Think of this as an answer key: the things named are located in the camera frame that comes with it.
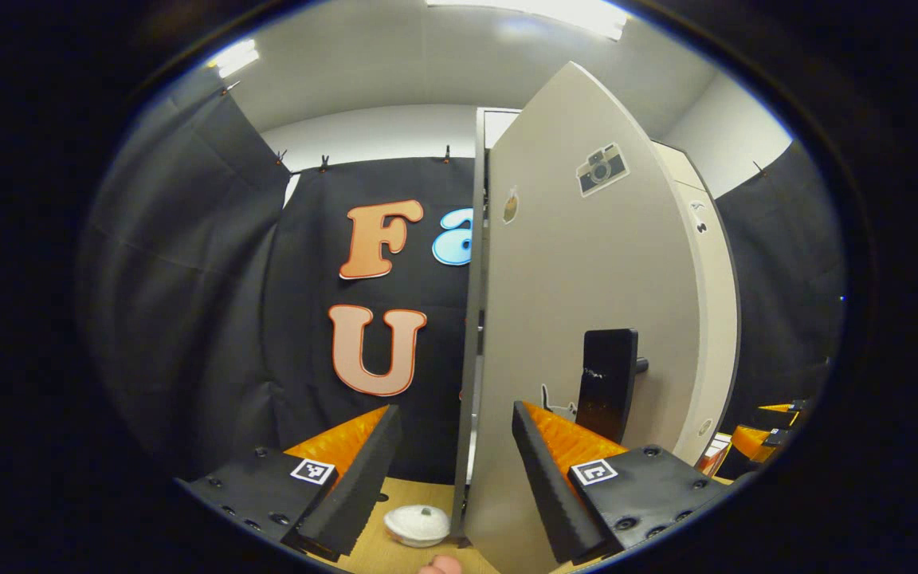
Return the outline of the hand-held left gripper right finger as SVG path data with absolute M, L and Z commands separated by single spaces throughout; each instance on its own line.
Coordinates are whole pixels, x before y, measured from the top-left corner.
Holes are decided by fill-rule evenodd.
M 645 551 L 730 494 L 666 448 L 619 446 L 528 401 L 512 435 L 559 563 Z

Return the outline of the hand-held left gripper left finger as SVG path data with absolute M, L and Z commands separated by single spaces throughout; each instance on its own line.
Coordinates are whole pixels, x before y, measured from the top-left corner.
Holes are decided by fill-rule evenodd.
M 266 544 L 335 562 L 367 527 L 401 439 L 400 408 L 375 408 L 285 450 L 253 446 L 181 487 Z

